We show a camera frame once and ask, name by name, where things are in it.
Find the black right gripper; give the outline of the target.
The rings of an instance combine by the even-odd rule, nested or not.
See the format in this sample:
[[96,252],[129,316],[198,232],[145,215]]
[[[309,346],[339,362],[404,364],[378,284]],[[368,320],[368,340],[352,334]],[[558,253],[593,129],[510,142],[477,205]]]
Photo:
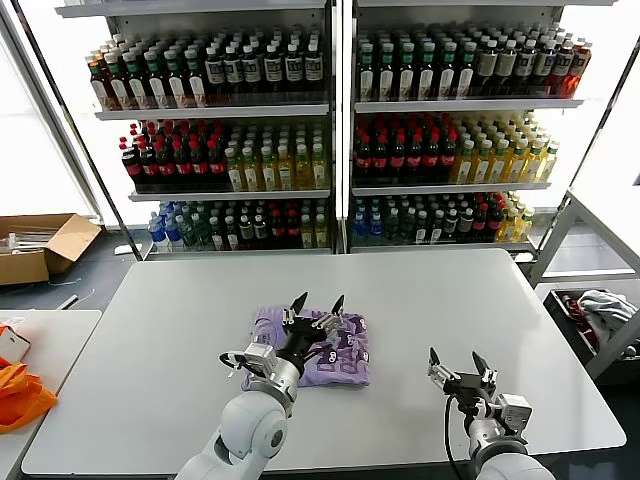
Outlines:
[[462,413],[477,413],[481,404],[493,401],[498,372],[476,351],[472,359],[478,374],[455,373],[441,363],[435,349],[429,349],[427,375],[447,396],[453,396]]

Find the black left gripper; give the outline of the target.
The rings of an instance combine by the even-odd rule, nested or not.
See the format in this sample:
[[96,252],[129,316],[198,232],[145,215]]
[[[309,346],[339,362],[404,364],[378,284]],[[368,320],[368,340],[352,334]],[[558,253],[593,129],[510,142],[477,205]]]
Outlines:
[[284,309],[282,316],[286,340],[278,349],[278,358],[288,361],[298,371],[303,371],[305,363],[316,354],[312,346],[327,340],[340,327],[345,300],[345,296],[341,295],[329,313],[316,319],[301,318],[307,297],[308,292],[298,296]]

